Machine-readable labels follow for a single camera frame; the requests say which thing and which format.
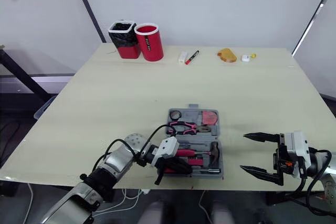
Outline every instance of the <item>red marker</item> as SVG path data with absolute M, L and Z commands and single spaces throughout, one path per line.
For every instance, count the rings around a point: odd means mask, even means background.
M 199 54 L 199 50 L 197 50 L 197 51 L 196 51 L 196 52 L 189 58 L 189 60 L 187 60 L 187 61 L 185 62 L 185 64 L 188 65 L 188 64 L 190 63 L 190 61 L 192 61 L 192 59 L 194 59 L 195 56 L 198 55 L 198 54 Z

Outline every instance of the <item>white cable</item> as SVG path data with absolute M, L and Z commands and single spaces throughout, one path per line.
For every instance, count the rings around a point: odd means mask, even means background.
M 203 198 L 204 193 L 205 193 L 205 190 L 202 192 L 202 195 L 201 195 L 201 197 L 199 198 L 198 206 L 205 212 L 206 217 L 208 218 L 208 221 L 210 222 L 210 224 L 213 224 L 212 221 L 211 221 L 211 219 L 210 219 L 210 216 L 209 216 L 208 212 L 205 210 L 204 207 L 201 206 L 201 201 L 202 201 L 202 198 Z
M 103 209 L 103 210 L 97 210 L 96 212 L 104 212 L 104 211 L 107 211 L 107 210 L 110 210 L 112 208 L 115 208 L 115 207 L 119 207 L 121 204 L 124 203 L 124 201 L 126 200 L 126 194 L 124 194 L 124 198 L 122 199 L 122 201 L 119 203 L 119 204 L 116 204 L 114 205 L 113 207 L 109 207 L 109 208 L 106 208 L 106 209 Z
M 33 193 L 33 189 L 32 189 L 32 187 L 31 187 L 31 185 L 30 185 L 29 183 L 27 183 L 27 185 L 28 185 L 29 190 L 30 190 L 30 203 L 29 203 L 28 210 L 27 210 L 27 213 L 26 213 L 25 220 L 23 221 L 23 224 L 25 224 L 26 221 L 27 221 L 27 218 L 28 218 L 28 215 L 29 215 L 29 212 L 30 212 L 31 205 L 33 204 L 33 198 L 34 198 L 34 193 Z
M 126 197 L 126 199 L 135 199 L 135 198 L 137 198 L 137 196 L 139 196 L 139 195 L 141 195 L 142 193 L 143 193 L 143 191 L 141 191 L 141 192 L 139 192 L 138 191 L 138 195 L 136 195 L 136 196 L 134 196 L 134 197 L 128 197 L 127 196 L 127 193 L 126 193 L 126 189 L 125 189 L 125 192 L 123 191 L 123 190 L 121 190 L 122 191 L 122 194 L 124 194 L 124 196 Z
M 134 207 L 136 206 L 136 204 L 138 203 L 140 194 L 141 194 L 141 193 L 140 193 L 140 190 L 139 190 L 138 195 L 136 196 L 136 201 L 135 201 L 134 205 L 131 206 L 131 207 L 129 207 L 129 208 L 118 209 L 118 210 L 108 211 L 108 212 L 101 212 L 100 214 L 93 215 L 93 217 L 96 217 L 96 216 L 98 216 L 98 215 L 109 214 L 109 213 L 111 213 L 111 212 L 118 212 L 118 211 L 126 211 L 126 210 L 130 210 L 130 209 L 134 208 Z

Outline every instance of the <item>pink pliers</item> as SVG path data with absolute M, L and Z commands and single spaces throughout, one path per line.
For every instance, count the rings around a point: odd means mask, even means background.
M 185 126 L 189 127 L 190 129 L 186 131 L 178 131 L 177 135 L 196 135 L 197 132 L 211 132 L 211 128 L 208 126 L 197 126 L 196 123 L 187 123 L 183 121 L 177 121 L 177 122 L 170 122 L 170 126 Z

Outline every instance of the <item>table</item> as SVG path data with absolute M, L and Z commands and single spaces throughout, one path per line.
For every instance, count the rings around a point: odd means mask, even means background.
M 181 51 L 190 65 L 179 65 Z M 133 165 L 116 188 L 293 190 L 243 171 L 254 165 L 272 172 L 274 143 L 246 138 L 249 132 L 302 130 L 309 145 L 336 150 L 336 119 L 291 54 L 281 48 L 231 48 L 235 55 L 256 53 L 250 62 L 221 61 L 217 47 L 164 47 L 158 62 L 123 60 L 113 44 L 102 44 L 75 74 L 0 170 L 0 178 L 35 184 L 74 186 L 90 173 L 109 143 L 131 133 L 149 136 L 166 122 L 169 108 L 197 103 L 219 111 L 224 179 L 164 177 L 156 169 Z M 158 132 L 153 143 L 165 138 Z M 315 187 L 322 189 L 320 183 Z

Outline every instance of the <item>yellow object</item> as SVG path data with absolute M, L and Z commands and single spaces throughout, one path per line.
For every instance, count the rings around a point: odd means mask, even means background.
M 217 55 L 225 62 L 235 62 L 237 60 L 237 57 L 228 48 L 222 49 Z

